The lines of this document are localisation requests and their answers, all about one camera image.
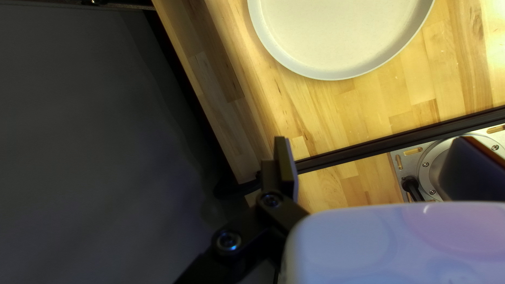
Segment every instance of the circular metal flange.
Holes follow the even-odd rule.
[[[490,137],[477,133],[468,133],[463,136],[472,136],[488,148],[498,145],[498,149],[496,149],[495,152],[500,156],[505,157],[505,150],[501,144]],[[421,159],[419,159],[417,165],[419,184],[426,195],[431,196],[437,201],[443,201],[442,197],[438,194],[439,192],[443,192],[438,183],[438,176],[440,175],[440,171],[442,170],[445,157],[447,156],[452,141],[458,137],[460,136],[452,137],[446,140],[439,140],[430,145],[430,147],[423,153]]]

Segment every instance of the wood grain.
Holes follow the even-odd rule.
[[[365,75],[319,81],[275,61],[246,0],[153,0],[237,179],[273,137],[296,159],[505,104],[503,0],[436,0],[412,42]],[[386,154],[299,176],[310,212],[402,202]]]

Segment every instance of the dark gray surface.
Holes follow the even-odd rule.
[[[142,13],[0,2],[1,283],[171,283],[218,177]]]

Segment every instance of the black metal bracket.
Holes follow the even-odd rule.
[[[262,161],[256,205],[217,230],[175,284],[237,283],[266,259],[280,268],[286,238],[308,212],[292,199],[298,183],[288,140],[275,137],[274,149],[274,160]]]

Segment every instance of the black metal rail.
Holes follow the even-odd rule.
[[[434,123],[295,161],[298,174],[505,123],[505,106]]]

